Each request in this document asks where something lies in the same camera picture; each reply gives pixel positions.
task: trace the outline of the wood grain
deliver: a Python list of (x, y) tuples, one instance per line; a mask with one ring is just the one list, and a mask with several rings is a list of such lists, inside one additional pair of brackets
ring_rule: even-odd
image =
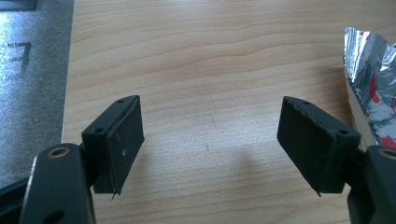
[(76, 0), (64, 141), (141, 96), (146, 142), (99, 223), (349, 223), (276, 141), (284, 95), (349, 123), (343, 27), (396, 42), (394, 1)]

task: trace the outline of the screw hole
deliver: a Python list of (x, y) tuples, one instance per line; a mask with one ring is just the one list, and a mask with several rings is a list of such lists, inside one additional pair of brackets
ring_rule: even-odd
[(101, 133), (103, 131), (103, 128), (97, 128), (93, 130), (94, 133)]
[(348, 134), (348, 132), (345, 131), (345, 130), (340, 130), (340, 131), (338, 131), (338, 132), (341, 133), (341, 134)]
[(57, 147), (57, 148), (51, 150), (49, 152), (48, 156), (51, 159), (56, 159), (56, 158), (60, 158), (64, 155), (66, 155), (67, 153), (69, 153), (69, 151), (70, 151), (70, 148), (68, 148), (68, 147)]
[(396, 150), (391, 150), (387, 148), (381, 148), (379, 149), (379, 152), (383, 155), (386, 156), (392, 160), (396, 160)]
[(44, 224), (55, 224), (64, 218), (64, 211), (58, 210), (50, 213), (44, 218)]

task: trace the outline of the crumpled foil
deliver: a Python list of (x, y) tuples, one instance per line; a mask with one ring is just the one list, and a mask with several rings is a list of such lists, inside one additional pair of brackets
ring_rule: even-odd
[(396, 44), (379, 34), (345, 28), (348, 85), (368, 118), (376, 142), (396, 148)]

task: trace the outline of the gray mat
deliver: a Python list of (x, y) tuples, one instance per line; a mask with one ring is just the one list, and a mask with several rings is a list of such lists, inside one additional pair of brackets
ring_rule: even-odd
[(74, 0), (0, 12), (0, 188), (62, 141)]

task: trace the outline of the black mount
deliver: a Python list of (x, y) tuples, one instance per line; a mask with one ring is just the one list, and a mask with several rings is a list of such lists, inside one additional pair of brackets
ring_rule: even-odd
[(0, 223), (95, 223), (90, 187), (120, 194), (144, 142), (139, 96), (114, 102), (83, 133), (35, 157), (30, 177), (0, 190)]
[(284, 97), (277, 131), (285, 149), (305, 180), (320, 193), (347, 198), (353, 224), (396, 223), (396, 149), (359, 149), (361, 135), (317, 106)]

